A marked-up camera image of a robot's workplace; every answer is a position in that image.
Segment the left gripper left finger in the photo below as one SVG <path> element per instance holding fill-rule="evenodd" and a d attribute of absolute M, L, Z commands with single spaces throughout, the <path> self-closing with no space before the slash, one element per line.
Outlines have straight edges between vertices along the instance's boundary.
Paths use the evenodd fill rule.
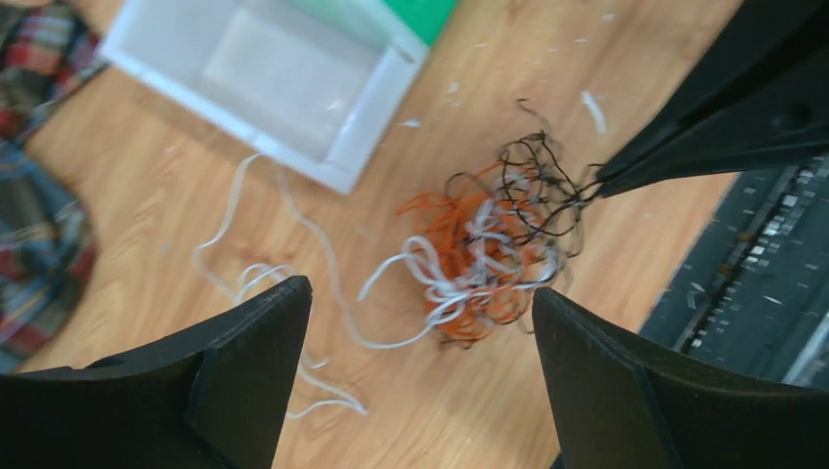
<path fill-rule="evenodd" d="M 5 468 L 268 468 L 312 306 L 290 277 L 84 368 L 1 379 Z"/>

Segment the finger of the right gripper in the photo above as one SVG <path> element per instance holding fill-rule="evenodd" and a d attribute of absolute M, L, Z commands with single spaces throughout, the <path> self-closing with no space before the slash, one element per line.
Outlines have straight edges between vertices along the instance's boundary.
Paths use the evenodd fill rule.
<path fill-rule="evenodd" d="M 653 119 L 595 174 L 610 197 L 828 150 L 828 4 L 745 1 Z"/>

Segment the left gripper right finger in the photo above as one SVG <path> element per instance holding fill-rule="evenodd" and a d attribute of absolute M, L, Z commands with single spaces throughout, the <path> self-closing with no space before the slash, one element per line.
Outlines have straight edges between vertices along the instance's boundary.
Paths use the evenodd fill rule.
<path fill-rule="evenodd" d="M 824 468 L 828 395 L 694 360 L 559 292 L 533 298 L 558 468 Z"/>

